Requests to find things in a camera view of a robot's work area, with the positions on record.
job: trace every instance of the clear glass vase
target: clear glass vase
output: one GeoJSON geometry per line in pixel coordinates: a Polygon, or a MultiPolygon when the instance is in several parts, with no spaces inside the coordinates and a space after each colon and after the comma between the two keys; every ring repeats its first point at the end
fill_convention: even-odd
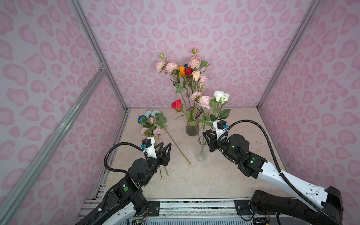
{"type": "Polygon", "coordinates": [[[206,140],[203,136],[198,138],[199,147],[195,150],[195,159],[199,162],[203,162],[207,159],[209,148],[207,146],[206,140]]]}
{"type": "MultiPolygon", "coordinates": [[[[197,112],[196,112],[196,118],[195,119],[192,119],[192,120],[188,120],[186,122],[186,128],[185,128],[185,131],[186,133],[189,135],[189,136],[196,136],[198,135],[200,129],[199,129],[199,124],[196,124],[195,126],[190,126],[188,124],[188,122],[190,121],[196,121],[196,119],[200,116],[201,112],[200,110],[197,108],[196,109],[197,112]]],[[[192,108],[188,108],[187,111],[189,111],[190,113],[193,113],[193,109],[192,108]]]]}

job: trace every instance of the pink patterned wall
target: pink patterned wall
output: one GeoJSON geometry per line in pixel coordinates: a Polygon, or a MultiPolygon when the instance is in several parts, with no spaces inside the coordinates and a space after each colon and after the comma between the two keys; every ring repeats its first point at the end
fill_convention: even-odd
{"type": "Polygon", "coordinates": [[[66,0],[0,3],[0,204],[99,69],[66,0]]]}
{"type": "Polygon", "coordinates": [[[179,99],[157,54],[185,64],[198,48],[212,65],[207,93],[256,106],[310,0],[81,0],[128,107],[179,99]]]}
{"type": "Polygon", "coordinates": [[[9,224],[74,224],[94,191],[121,118],[104,77],[9,224]]]}
{"type": "Polygon", "coordinates": [[[292,173],[342,192],[343,224],[360,215],[360,2],[324,1],[262,116],[292,173]]]}

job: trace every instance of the marble tabletop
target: marble tabletop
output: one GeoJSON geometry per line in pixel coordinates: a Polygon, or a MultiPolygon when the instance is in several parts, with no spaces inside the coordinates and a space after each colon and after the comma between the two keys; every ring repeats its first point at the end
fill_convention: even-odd
{"type": "MultiPolygon", "coordinates": [[[[179,148],[189,159],[189,164],[181,155],[177,147],[172,143],[169,135],[165,133],[160,141],[164,145],[172,143],[171,159],[168,164],[166,175],[164,166],[160,172],[154,174],[149,184],[142,187],[143,194],[147,199],[166,198],[246,198],[251,197],[255,190],[263,190],[273,195],[289,197],[290,195],[279,188],[252,177],[244,176],[237,165],[225,159],[220,151],[208,152],[208,158],[204,162],[195,159],[194,153],[200,148],[198,137],[188,136],[185,132],[186,120],[171,108],[160,109],[167,117],[167,130],[178,144],[179,148]]],[[[142,126],[137,119],[146,112],[145,109],[132,109],[123,132],[121,141],[131,142],[140,146],[143,137],[140,136],[142,126]]],[[[242,119],[250,119],[258,122],[265,130],[264,122],[256,108],[232,108],[230,116],[226,119],[228,125],[242,119]]],[[[241,123],[234,126],[229,132],[241,134],[250,142],[249,150],[273,162],[269,147],[261,130],[251,123],[241,123]]],[[[276,158],[280,167],[284,170],[280,157],[275,150],[276,158]]],[[[128,170],[132,163],[144,158],[142,152],[127,145],[120,146],[116,152],[112,168],[128,170]]],[[[106,190],[124,177],[123,173],[110,172],[106,190]]]]}

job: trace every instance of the white rose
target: white rose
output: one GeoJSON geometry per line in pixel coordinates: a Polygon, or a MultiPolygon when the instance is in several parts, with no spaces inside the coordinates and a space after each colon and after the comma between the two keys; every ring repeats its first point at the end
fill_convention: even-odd
{"type": "Polygon", "coordinates": [[[216,91],[216,92],[214,92],[214,96],[215,96],[215,100],[217,102],[219,102],[220,98],[221,98],[221,102],[219,102],[219,103],[224,105],[225,102],[229,101],[229,96],[230,95],[228,93],[223,92],[223,91],[216,91]]]}
{"type": "Polygon", "coordinates": [[[198,81],[200,78],[200,71],[196,70],[192,72],[193,75],[193,79],[195,79],[195,81],[198,81]]]}

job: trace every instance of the pink flower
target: pink flower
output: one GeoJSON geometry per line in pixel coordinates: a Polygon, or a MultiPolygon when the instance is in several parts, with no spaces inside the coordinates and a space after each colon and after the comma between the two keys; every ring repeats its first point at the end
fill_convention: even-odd
{"type": "Polygon", "coordinates": [[[191,101],[195,101],[195,99],[197,97],[201,97],[202,96],[202,93],[199,92],[199,91],[195,91],[192,95],[191,95],[191,101]]]}
{"type": "Polygon", "coordinates": [[[198,55],[194,55],[190,57],[190,60],[188,62],[188,66],[192,69],[199,68],[201,64],[201,58],[198,55]]]}
{"type": "Polygon", "coordinates": [[[164,131],[163,131],[161,128],[156,128],[156,129],[153,131],[153,134],[154,134],[154,136],[155,136],[155,135],[158,135],[158,137],[160,138],[162,135],[164,135],[164,131]]]}
{"type": "Polygon", "coordinates": [[[165,67],[165,72],[170,73],[171,71],[177,69],[179,65],[177,63],[168,63],[165,67]]]}
{"type": "Polygon", "coordinates": [[[149,129],[149,128],[146,128],[146,127],[142,128],[142,129],[140,130],[140,135],[143,136],[144,138],[146,138],[145,132],[146,132],[148,129],[149,129]]]}
{"type": "Polygon", "coordinates": [[[201,97],[199,98],[199,106],[202,106],[202,107],[205,107],[205,108],[207,108],[207,109],[210,109],[210,106],[209,106],[210,100],[211,100],[211,97],[210,97],[210,96],[206,96],[206,95],[201,96],[201,97]]]}
{"type": "Polygon", "coordinates": [[[200,85],[205,85],[209,82],[209,78],[204,75],[204,74],[201,74],[200,75],[200,85]]]}
{"type": "Polygon", "coordinates": [[[156,71],[160,74],[161,69],[166,65],[166,63],[164,61],[159,61],[156,64],[156,71]]]}

